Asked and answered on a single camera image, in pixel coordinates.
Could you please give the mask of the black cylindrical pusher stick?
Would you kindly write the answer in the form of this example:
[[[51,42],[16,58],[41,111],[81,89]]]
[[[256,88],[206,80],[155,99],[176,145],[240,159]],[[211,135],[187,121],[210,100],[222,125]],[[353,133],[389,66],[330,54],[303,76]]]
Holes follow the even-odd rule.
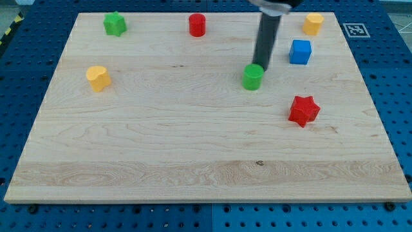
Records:
[[[264,71],[267,71],[272,57],[280,21],[280,15],[261,14],[252,63],[260,65]]]

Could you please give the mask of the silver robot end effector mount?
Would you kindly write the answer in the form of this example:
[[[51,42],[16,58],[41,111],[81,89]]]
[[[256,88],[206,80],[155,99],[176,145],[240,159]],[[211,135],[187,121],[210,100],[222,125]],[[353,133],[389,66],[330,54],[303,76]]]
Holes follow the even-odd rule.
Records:
[[[248,0],[257,6],[261,12],[269,16],[288,14],[291,9],[299,6],[303,0]]]

